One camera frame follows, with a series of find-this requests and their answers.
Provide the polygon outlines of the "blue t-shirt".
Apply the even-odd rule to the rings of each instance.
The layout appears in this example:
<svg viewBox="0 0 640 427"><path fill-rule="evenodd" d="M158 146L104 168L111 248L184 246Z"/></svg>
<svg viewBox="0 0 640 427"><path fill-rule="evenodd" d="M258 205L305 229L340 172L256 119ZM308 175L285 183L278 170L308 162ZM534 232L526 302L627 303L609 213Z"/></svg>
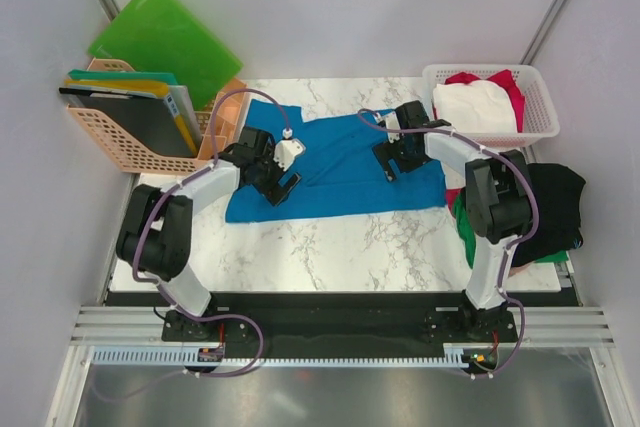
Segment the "blue t-shirt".
<svg viewBox="0 0 640 427"><path fill-rule="evenodd" d="M232 224L316 219L443 207L444 173L432 161L390 182L372 147L386 134L356 115L302 119L299 106L284 106L293 133L305 145L293 171L301 176L289 197L272 206L251 186L237 190L225 221Z"/></svg>

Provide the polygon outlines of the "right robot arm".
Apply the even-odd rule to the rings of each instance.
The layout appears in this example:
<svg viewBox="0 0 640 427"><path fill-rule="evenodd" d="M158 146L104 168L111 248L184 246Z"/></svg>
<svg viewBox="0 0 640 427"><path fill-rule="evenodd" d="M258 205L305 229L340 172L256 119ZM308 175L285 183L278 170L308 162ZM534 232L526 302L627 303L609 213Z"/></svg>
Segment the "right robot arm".
<svg viewBox="0 0 640 427"><path fill-rule="evenodd" d="M444 120L431 121L419 101L387 114L363 109L367 125L387 135L372 148L388 181L438 161L464 178L465 208L475 236L473 269L464 290L469 309L458 315L467 339L483 339L494 328L489 310L507 302L503 283L516 246L539 226L539 208L521 152L496 152L459 133Z"/></svg>

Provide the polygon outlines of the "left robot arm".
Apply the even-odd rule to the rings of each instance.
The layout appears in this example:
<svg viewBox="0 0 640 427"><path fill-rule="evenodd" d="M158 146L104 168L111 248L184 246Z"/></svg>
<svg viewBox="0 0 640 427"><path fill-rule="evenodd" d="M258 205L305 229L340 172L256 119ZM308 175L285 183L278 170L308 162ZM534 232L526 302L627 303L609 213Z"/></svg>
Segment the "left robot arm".
<svg viewBox="0 0 640 427"><path fill-rule="evenodd" d="M165 187L134 188L116 242L117 257L141 283L152 283L185 317L185 329L208 340L219 329L210 291L189 265L196 215L239 189L254 188L271 206L282 204L301 180L291 171L305 152L291 130L277 141L264 130L245 127L237 142L194 173Z"/></svg>

